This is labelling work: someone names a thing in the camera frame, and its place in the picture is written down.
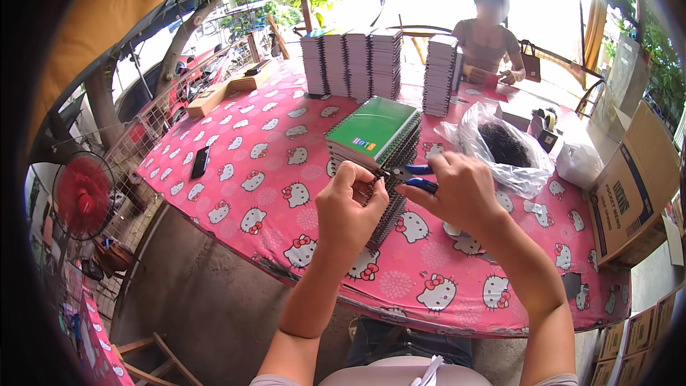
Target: woman's left hand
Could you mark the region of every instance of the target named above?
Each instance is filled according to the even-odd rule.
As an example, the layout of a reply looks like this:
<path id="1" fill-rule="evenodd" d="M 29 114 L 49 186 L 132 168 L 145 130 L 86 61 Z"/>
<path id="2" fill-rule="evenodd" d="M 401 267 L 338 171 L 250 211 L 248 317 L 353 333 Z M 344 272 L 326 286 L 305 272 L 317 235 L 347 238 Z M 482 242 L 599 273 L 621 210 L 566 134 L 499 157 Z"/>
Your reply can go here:
<path id="1" fill-rule="evenodd" d="M 388 206 L 388 193 L 383 179 L 371 188 L 371 198 L 363 207 L 374 175 L 364 167 L 343 161 L 336 175 L 315 198 L 319 216 L 319 245 L 313 262 L 327 263 L 348 272 Z"/>
<path id="2" fill-rule="evenodd" d="M 517 78 L 511 70 L 505 70 L 500 74 L 500 82 L 512 85 L 513 83 L 517 82 Z"/>

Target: smartphone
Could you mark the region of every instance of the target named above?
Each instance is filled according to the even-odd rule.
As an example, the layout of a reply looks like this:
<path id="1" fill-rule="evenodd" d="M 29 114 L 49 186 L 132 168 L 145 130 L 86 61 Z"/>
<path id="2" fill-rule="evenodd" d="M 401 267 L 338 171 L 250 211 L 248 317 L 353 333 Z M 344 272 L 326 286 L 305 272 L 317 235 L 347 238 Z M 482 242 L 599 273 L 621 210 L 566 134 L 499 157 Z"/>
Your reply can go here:
<path id="1" fill-rule="evenodd" d="M 210 158 L 210 147 L 205 147 L 195 154 L 195 161 L 193 162 L 193 170 L 191 170 L 191 179 L 197 179 L 205 174 L 207 169 L 207 160 Z"/>

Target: plastic bag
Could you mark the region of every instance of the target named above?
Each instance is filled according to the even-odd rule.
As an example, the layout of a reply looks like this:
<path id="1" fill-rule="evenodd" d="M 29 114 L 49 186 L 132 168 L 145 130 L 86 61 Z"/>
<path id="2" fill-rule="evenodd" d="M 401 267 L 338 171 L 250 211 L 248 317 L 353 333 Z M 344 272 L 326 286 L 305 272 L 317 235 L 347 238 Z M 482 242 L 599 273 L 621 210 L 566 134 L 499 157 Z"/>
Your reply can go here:
<path id="1" fill-rule="evenodd" d="M 520 141 L 531 159 L 531 167 L 515 167 L 494 162 L 491 151 L 479 133 L 479 124 L 502 125 L 514 138 Z M 552 176 L 555 167 L 538 141 L 517 127 L 495 117 L 495 107 L 477 102 L 462 116 L 460 124 L 442 122 L 433 129 L 450 141 L 453 149 L 470 157 L 481 159 L 491 169 L 493 178 L 511 188 L 517 195 L 532 199 L 541 192 Z"/>
<path id="2" fill-rule="evenodd" d="M 558 175 L 584 190 L 590 190 L 603 168 L 602 160 L 590 141 L 565 139 L 557 158 Z"/>

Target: electric fan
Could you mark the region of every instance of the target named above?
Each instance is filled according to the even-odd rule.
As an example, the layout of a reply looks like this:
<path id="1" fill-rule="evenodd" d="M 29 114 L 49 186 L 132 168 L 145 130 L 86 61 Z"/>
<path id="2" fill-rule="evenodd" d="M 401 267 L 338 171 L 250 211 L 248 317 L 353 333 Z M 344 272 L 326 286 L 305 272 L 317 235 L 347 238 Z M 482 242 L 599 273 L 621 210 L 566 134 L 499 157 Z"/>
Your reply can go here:
<path id="1" fill-rule="evenodd" d="M 52 187 L 55 216 L 68 236 L 84 241 L 98 236 L 112 219 L 116 194 L 105 160 L 82 150 L 61 166 Z"/>

